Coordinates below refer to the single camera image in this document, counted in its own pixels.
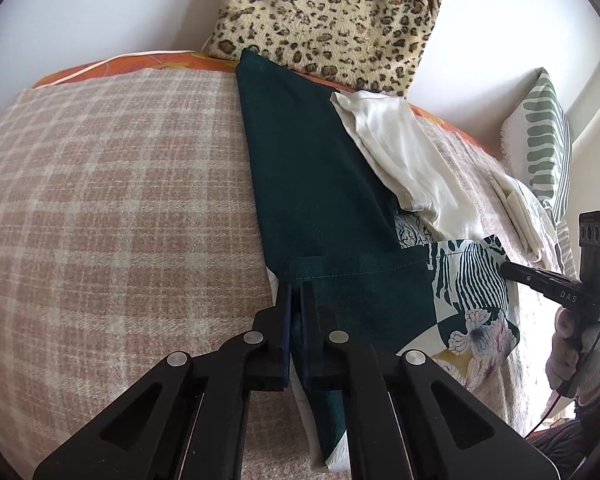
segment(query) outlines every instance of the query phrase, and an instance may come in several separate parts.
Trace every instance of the leopard print pillow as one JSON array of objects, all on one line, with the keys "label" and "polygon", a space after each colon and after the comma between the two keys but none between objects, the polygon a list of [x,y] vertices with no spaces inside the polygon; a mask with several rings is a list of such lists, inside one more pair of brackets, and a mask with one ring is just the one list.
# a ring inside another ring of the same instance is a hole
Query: leopard print pillow
[{"label": "leopard print pillow", "polygon": [[244,48],[341,85],[404,95],[442,0],[224,0],[208,52]]}]

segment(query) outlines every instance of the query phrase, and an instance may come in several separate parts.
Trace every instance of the hand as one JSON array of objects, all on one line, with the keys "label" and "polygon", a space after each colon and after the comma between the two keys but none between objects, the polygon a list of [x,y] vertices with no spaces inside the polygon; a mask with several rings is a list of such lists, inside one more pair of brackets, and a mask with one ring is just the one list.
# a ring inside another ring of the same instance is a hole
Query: hand
[{"label": "hand", "polygon": [[[560,307],[555,314],[555,333],[552,338],[552,352],[546,362],[546,376],[552,390],[556,390],[563,381],[571,379],[576,373],[578,351],[568,339],[576,330],[577,318],[569,310]],[[584,331],[582,335],[582,351],[586,352],[583,359],[598,337],[600,326],[596,325]],[[594,399],[600,391],[600,339],[589,357],[585,368],[580,370],[577,389],[578,400],[581,403]]]}]

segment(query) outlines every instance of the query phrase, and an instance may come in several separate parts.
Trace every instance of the dark sleeve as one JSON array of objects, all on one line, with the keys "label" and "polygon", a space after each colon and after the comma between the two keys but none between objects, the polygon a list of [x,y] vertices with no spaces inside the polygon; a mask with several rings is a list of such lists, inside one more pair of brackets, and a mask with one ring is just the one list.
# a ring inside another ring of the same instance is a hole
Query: dark sleeve
[{"label": "dark sleeve", "polygon": [[555,464],[561,478],[571,476],[585,456],[579,420],[534,433],[527,441]]},{"label": "dark sleeve", "polygon": [[576,402],[576,417],[582,425],[584,452],[588,456],[600,441],[600,398],[591,406]]}]

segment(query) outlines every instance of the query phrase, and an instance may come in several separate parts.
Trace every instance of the silver screw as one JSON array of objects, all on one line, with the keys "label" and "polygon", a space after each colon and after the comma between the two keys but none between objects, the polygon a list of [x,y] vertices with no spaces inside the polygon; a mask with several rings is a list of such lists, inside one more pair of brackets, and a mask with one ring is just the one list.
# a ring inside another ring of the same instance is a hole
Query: silver screw
[{"label": "silver screw", "polygon": [[167,356],[169,366],[182,366],[187,362],[187,355],[184,352],[172,352]]},{"label": "silver screw", "polygon": [[423,365],[427,360],[427,357],[420,350],[409,350],[404,358],[407,359],[407,362],[412,365]]},{"label": "silver screw", "polygon": [[329,341],[332,343],[346,343],[349,340],[349,334],[343,330],[334,330],[329,334]]},{"label": "silver screw", "polygon": [[247,332],[244,335],[243,339],[245,343],[248,343],[250,345],[257,345],[258,343],[262,342],[264,336],[260,332],[252,330],[251,332]]}]

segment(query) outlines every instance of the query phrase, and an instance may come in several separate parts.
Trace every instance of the person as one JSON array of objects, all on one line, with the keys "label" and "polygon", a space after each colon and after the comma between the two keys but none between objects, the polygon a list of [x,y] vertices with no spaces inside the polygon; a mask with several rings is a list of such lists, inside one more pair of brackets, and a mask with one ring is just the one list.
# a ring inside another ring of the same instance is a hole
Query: person
[{"label": "person", "polygon": [[[571,337],[575,332],[577,318],[561,307],[555,316],[555,333],[552,352],[546,363],[546,374],[552,390],[576,373],[578,351]],[[585,367],[579,372],[580,384],[575,399],[576,418],[548,430],[533,433],[528,441],[546,455],[560,473],[568,478],[580,463],[593,451],[600,440],[600,327],[584,331],[582,348],[590,352]]]}]

